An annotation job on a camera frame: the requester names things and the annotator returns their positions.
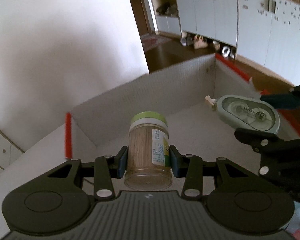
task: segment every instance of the red tape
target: red tape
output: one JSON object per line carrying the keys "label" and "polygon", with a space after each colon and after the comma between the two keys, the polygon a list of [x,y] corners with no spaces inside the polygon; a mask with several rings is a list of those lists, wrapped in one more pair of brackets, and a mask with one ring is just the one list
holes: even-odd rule
{"label": "red tape", "polygon": [[65,123],[65,157],[72,159],[71,114],[66,113]]}

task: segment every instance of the white cardboard box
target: white cardboard box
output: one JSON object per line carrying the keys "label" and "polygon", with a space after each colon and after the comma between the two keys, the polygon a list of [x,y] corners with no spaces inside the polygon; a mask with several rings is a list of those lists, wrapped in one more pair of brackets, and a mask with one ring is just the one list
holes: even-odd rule
{"label": "white cardboard box", "polygon": [[[103,155],[116,155],[128,144],[131,118],[142,111],[157,111],[166,116],[169,143],[179,152],[200,156],[204,161],[226,157],[257,173],[260,155],[239,143],[234,129],[221,122],[204,104],[204,97],[237,94],[259,97],[251,83],[243,81],[215,55],[198,57],[169,68],[142,76],[75,107],[71,114],[73,158],[91,162]],[[4,197],[16,187],[65,161],[64,125],[26,151],[0,174],[0,237],[9,228],[1,213]],[[283,122],[279,136],[292,138],[295,132]],[[113,179],[116,193],[127,189],[124,179]],[[184,178],[173,178],[169,190],[182,189]],[[83,188],[92,192],[88,183]],[[213,181],[204,178],[204,194],[214,189]]]}

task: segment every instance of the circular pad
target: circular pad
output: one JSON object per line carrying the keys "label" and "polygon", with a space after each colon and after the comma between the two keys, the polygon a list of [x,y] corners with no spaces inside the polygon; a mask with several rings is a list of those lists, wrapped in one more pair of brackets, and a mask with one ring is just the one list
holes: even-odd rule
{"label": "circular pad", "polygon": [[294,213],[289,194],[267,181],[230,178],[210,193],[210,214],[221,225],[245,234],[268,234],[286,225]]}
{"label": "circular pad", "polygon": [[39,191],[30,194],[25,204],[28,209],[35,212],[49,212],[58,208],[62,203],[62,197],[52,191]]}
{"label": "circular pad", "polygon": [[85,217],[90,201],[80,188],[73,186],[68,192],[52,188],[36,192],[17,188],[10,192],[2,203],[9,228],[27,235],[51,235],[68,230]]}

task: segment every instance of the gray ribbed plate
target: gray ribbed plate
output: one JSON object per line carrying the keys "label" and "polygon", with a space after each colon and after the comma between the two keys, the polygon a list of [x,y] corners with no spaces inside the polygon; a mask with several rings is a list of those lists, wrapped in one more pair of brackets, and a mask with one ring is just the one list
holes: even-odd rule
{"label": "gray ribbed plate", "polygon": [[285,231],[247,236],[217,224],[200,202],[187,201],[176,191],[122,192],[113,201],[99,202],[79,226],[54,236],[11,232],[4,240],[288,240]]}

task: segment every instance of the red edge marking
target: red edge marking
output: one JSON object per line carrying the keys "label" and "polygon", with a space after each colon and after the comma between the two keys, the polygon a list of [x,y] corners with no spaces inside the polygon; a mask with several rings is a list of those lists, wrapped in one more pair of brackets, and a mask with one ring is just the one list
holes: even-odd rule
{"label": "red edge marking", "polygon": [[216,59],[220,60],[221,62],[223,62],[224,64],[226,64],[229,68],[231,68],[234,72],[236,72],[240,77],[242,77],[243,80],[245,80],[245,82],[249,83],[250,80],[250,76],[243,72],[242,70],[240,70],[239,68],[237,68],[232,62],[230,62],[229,60],[225,59],[224,57],[222,57],[220,54],[216,53]]}
{"label": "red edge marking", "polygon": [[[264,89],[260,92],[261,95],[269,95],[268,90]],[[296,130],[297,134],[300,136],[300,123],[295,119],[293,114],[289,110],[278,109],[278,112],[290,123],[290,125]]]}
{"label": "red edge marking", "polygon": [[72,159],[71,114],[70,113],[66,113],[66,124],[65,124],[65,157],[68,160]]}

